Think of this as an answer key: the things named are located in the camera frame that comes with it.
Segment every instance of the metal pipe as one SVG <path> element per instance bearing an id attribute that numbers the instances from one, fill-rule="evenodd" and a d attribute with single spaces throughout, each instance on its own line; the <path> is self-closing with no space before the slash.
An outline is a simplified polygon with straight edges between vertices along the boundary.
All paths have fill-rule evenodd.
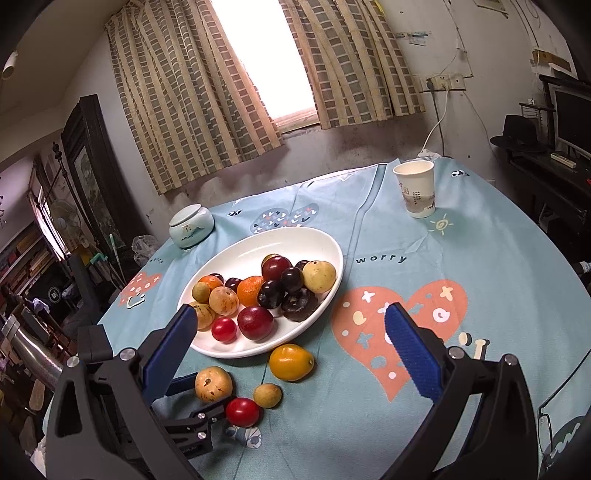
<path id="1" fill-rule="evenodd" d="M 60 177 L 61 169 L 62 167 L 57 170 L 56 176 L 53 178 L 51 185 L 49 185 L 49 190 L 47 192 L 43 192 L 45 193 L 45 198 L 43 199 L 43 204 L 41 206 L 45 206 L 49 199 L 49 195 L 51 195 L 51 192 L 53 192 L 53 187 L 55 186 L 57 179 Z"/>
<path id="2" fill-rule="evenodd" d="M 76 207 L 78 208 L 78 212 L 82 215 L 83 220 L 86 222 L 86 226 L 89 228 L 90 233 L 92 233 L 94 240 L 95 240 L 95 244 L 99 245 L 100 247 L 102 247 L 104 249 L 104 247 L 106 245 L 105 246 L 101 245 L 100 242 L 98 241 L 95 233 L 92 231 L 92 224 L 91 224 L 90 220 L 88 219 L 88 215 L 86 215 L 85 210 L 82 208 L 82 205 L 80 204 L 80 200 L 78 200 L 78 195 L 76 194 L 74 187 L 72 187 L 72 184 L 71 184 L 70 179 L 68 177 L 68 172 L 67 172 L 67 170 L 64 166 L 64 163 L 61 159 L 62 153 L 60 151 L 60 146 L 57 143 L 53 142 L 53 147 L 51 149 L 56 154 L 55 157 L 56 157 L 57 162 L 60 165 L 61 174 L 64 177 L 66 184 L 68 185 L 68 189 L 70 190 L 72 197 L 74 198 L 74 203 L 76 204 Z"/>
<path id="3" fill-rule="evenodd" d="M 14 315 L 10 315 L 2 327 L 2 333 L 31 373 L 43 385 L 55 391 L 63 369 L 62 364 L 39 340 L 21 329 L 21 324 Z"/>

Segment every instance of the ceiling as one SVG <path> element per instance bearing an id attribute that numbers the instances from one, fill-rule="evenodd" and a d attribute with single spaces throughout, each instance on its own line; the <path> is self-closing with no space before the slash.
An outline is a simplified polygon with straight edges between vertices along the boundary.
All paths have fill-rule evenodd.
<path id="1" fill-rule="evenodd" d="M 0 81 L 0 129 L 60 103 L 105 23 L 125 2 L 54 0 L 41 13 L 17 46 L 14 73 Z"/>

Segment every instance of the table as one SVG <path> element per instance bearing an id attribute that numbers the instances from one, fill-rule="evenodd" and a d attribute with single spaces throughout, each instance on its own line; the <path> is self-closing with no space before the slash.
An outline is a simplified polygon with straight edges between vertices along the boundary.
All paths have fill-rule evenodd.
<path id="1" fill-rule="evenodd" d="M 206 240 L 187 251 L 166 242 L 138 274 L 134 292 L 124 290 L 104 315 L 101 323 L 115 353 L 139 346 L 173 316 L 192 275 L 219 251 L 252 235 L 267 210 L 283 209 L 294 218 L 308 212 L 295 224 L 306 219 L 306 225 L 331 234 L 341 246 L 346 264 L 339 294 L 295 340 L 316 357 L 313 375 L 290 384 L 273 377 L 268 355 L 221 361 L 187 352 L 177 376 L 220 365 L 233 375 L 238 395 L 251 396 L 262 382 L 275 382 L 284 392 L 281 405 L 265 411 L 257 429 L 214 429 L 214 452 L 192 460 L 206 479 L 379 478 L 431 407 L 402 365 L 392 361 L 392 347 L 381 336 L 387 302 L 403 302 L 417 323 L 434 328 L 448 346 L 458 345 L 460 332 L 469 333 L 472 343 L 465 349 L 471 356 L 477 350 L 481 358 L 493 360 L 516 354 L 534 408 L 583 358 L 591 338 L 591 300 L 536 225 L 486 181 L 448 158 L 436 160 L 435 213 L 410 218 L 392 172 L 397 163 L 336 173 L 212 208 L 216 226 Z M 355 312 L 365 320 L 354 322 Z M 546 409 L 554 432 L 591 404 L 588 363 Z M 477 400 L 468 404 L 469 415 L 462 418 L 441 465 L 461 448 Z M 154 408 L 183 417 L 198 405 L 189 392 L 157 400 Z"/>

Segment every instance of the small mandarin orange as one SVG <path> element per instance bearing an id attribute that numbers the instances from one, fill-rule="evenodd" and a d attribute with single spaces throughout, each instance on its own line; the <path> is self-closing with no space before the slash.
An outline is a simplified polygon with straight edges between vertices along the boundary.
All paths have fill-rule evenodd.
<path id="1" fill-rule="evenodd" d="M 222 280 L 213 275 L 206 275 L 199 279 L 200 282 L 206 283 L 209 286 L 209 290 L 223 286 Z"/>
<path id="2" fill-rule="evenodd" d="M 265 279 L 258 275 L 242 280 L 236 289 L 240 303 L 245 307 L 254 307 L 255 305 L 258 305 L 256 297 L 258 296 L 259 290 L 264 281 Z"/>

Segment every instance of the electrical outlet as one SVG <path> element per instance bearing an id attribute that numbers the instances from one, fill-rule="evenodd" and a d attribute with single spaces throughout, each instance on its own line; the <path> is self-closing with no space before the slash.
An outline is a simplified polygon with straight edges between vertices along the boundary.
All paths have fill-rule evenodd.
<path id="1" fill-rule="evenodd" d="M 461 73 L 449 73 L 448 75 L 450 90 L 466 90 L 464 76 Z"/>
<path id="2" fill-rule="evenodd" d="M 450 90 L 452 88 L 447 73 L 433 76 L 433 85 L 435 85 L 435 90 Z"/>
<path id="3" fill-rule="evenodd" d="M 449 77 L 446 73 L 442 73 L 441 75 L 428 75 L 421 77 L 421 89 L 423 92 L 429 92 L 429 87 L 427 86 L 427 82 L 431 80 L 433 83 L 433 87 L 436 92 L 444 92 L 445 90 L 450 89 Z"/>

